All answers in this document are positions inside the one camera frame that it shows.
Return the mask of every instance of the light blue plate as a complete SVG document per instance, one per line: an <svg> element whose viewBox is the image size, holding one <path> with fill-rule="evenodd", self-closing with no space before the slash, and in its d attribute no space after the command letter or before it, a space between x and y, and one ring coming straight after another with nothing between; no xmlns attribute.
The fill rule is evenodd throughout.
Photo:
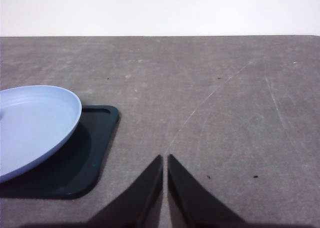
<svg viewBox="0 0 320 228"><path fill-rule="evenodd" d="M55 86L0 91L0 183L37 166L72 135L82 106L73 92Z"/></svg>

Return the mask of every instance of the dark green tray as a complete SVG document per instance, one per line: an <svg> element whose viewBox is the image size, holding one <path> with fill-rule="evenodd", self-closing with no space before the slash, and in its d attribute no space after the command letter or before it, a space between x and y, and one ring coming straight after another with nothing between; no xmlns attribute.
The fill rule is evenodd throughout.
<svg viewBox="0 0 320 228"><path fill-rule="evenodd" d="M97 183L102 161L119 119L117 108L83 106L73 135L47 161L0 184L0 197L74 199Z"/></svg>

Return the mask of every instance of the gray countertop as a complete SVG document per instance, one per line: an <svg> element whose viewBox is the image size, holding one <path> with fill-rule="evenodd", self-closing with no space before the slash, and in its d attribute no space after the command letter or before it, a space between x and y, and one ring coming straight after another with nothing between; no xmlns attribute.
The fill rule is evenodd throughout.
<svg viewBox="0 0 320 228"><path fill-rule="evenodd" d="M88 220L170 153L247 221L320 226L319 37L1 38L1 89L33 84L114 105L121 121L90 193L3 198L3 228Z"/></svg>

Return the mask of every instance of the white wall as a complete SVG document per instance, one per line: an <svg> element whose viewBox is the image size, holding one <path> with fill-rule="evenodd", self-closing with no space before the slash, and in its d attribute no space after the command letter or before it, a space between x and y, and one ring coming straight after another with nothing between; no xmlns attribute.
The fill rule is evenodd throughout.
<svg viewBox="0 0 320 228"><path fill-rule="evenodd" d="M320 35L320 0L1 0L2 36Z"/></svg>

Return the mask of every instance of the scratch mark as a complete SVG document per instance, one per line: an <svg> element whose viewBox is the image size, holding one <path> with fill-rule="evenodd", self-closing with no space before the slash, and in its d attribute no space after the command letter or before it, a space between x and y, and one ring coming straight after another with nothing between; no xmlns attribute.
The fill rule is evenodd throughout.
<svg viewBox="0 0 320 228"><path fill-rule="evenodd" d="M220 84L217 88L215 88L189 115L189 117L185 120L185 122L182 124L182 126L180 127L180 129L177 131L177 133L175 133L172 141L170 142L168 148L166 149L164 154L167 154L167 152L169 151L170 147L172 146L172 144L174 143L174 141L177 138L177 135L181 132L181 130L183 129L183 127L188 123L188 121L191 119L191 117L195 114L195 112L198 110L199 107L201 107L220 87L222 87L224 84L226 84L228 81L230 81L233 77L235 77L236 75L238 75L244 68L246 68L249 64L251 63L251 61L249 61L246 65L244 65L239 71L237 71L235 74L231 75L226 81L224 81L222 84Z"/></svg>
<svg viewBox="0 0 320 228"><path fill-rule="evenodd" d="M279 120L280 120L280 123L281 123L281 125L282 125L282 127L283 127L283 130L284 130L284 132L285 132L288 140L290 141L291 145L292 145L293 147L295 147L294 143L293 143L292 140L290 139L290 136L289 136L289 134L288 134L288 132L287 132L287 129L286 129L286 127L285 127L284 120L283 120L283 118L282 118L282 116L281 116L281 113L280 113L280 111L279 111L279 108L278 108L276 99L275 99L274 94L273 94L273 92L272 92L272 83L269 83L269 80L268 80L268 78L267 78L266 75L264 76L264 79L265 79L266 85L268 86L268 89L269 89L271 98L272 98L272 100L273 100L273 103L274 103L274 106L275 106L275 109L276 109L276 113L277 113L277 115L278 115L278 117L279 117Z"/></svg>
<svg viewBox="0 0 320 228"><path fill-rule="evenodd" d="M210 112L210 114L209 114L208 117L205 119L205 121L204 121L204 123L203 123L203 125L202 125L202 127L201 127L201 131L200 131L200 135L199 135L199 140L198 140L198 143L197 143L197 145L196 145L196 151L195 151L194 160L197 160L197 158L198 158L198 156L199 156L200 140L202 140L202 139L201 139L202 133L203 133L203 131L204 131L205 125L207 124L207 121L208 121L209 118L211 117L211 114L212 114L212 112Z"/></svg>

